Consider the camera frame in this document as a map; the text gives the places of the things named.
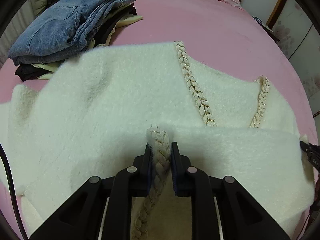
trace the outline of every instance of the jeans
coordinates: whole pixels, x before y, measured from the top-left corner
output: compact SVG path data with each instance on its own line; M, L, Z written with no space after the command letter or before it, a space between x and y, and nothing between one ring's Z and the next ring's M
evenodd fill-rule
M135 0L60 0L20 35L8 57L19 64L50 63L85 50L113 8Z

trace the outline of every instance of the braided trim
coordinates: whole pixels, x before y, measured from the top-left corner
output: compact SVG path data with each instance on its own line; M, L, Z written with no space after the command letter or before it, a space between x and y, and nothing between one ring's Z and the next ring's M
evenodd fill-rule
M268 78L262 76L262 77L259 77L258 80L261 85L261 90L258 97L259 98L258 109L250 124L250 127L252 128L259 128L260 126L260 121L262 120L262 117L266 108L266 99L267 99L267 95L270 87L270 81L268 80Z
M176 50L179 56L179 63L182 67L182 73L184 75L184 80L186 81L187 87L189 88L190 94L193 96L193 99L196 103L196 107L199 109L200 116L202 121L210 127L216 126L215 120L212 117L212 111L208 104L208 100L204 96L201 88L196 82L188 61L188 55L186 53L186 48L183 45L182 41L175 41Z
M148 143L152 146L152 168L155 177L149 195L144 199L131 231L131 240L147 239L147 226L150 213L164 188L167 173L170 169L170 142L165 131L150 128L147 131Z

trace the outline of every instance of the white cardigan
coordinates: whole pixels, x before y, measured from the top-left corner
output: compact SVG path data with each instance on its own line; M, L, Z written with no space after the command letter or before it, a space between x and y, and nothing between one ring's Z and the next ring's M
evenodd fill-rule
M266 78L245 82L188 58L182 42L94 49L65 62L40 92L16 86L8 108L0 141L18 193L42 218L28 234L90 176L130 166L151 126L208 175L234 176L289 235L313 201L312 167L301 162L282 95ZM3 170L0 178L5 184ZM188 223L188 203L160 201L151 239L152 232L178 239L173 232ZM171 209L183 205L184 212ZM188 238L181 231L179 239Z

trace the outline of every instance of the silver screw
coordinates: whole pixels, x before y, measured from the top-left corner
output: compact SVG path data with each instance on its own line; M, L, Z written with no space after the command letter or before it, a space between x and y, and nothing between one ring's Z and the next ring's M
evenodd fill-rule
M232 176L226 176L224 180L230 184L235 182L235 178Z
M193 166L190 166L188 169L187 169L188 172L190 173L196 173L198 170L196 167L193 167Z
M127 172L134 173L136 171L137 171L137 168L135 166L130 166L127 168Z
M92 184L95 184L99 181L99 177L98 176L92 176L90 179L89 179L90 183Z

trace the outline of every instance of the pink bed sheet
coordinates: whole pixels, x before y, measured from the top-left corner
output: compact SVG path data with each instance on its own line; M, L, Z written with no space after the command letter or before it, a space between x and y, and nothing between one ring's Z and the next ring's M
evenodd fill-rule
M265 75L292 107L300 133L317 144L315 123L297 73L246 11L217 0L137 0L134 4L144 19L117 29L112 45L182 40L191 57L212 68L247 81ZM8 59L0 70L0 103L10 101L14 86L21 83L15 69ZM46 81L25 84L40 90ZM8 199L7 193L1 190L0 201L4 198Z

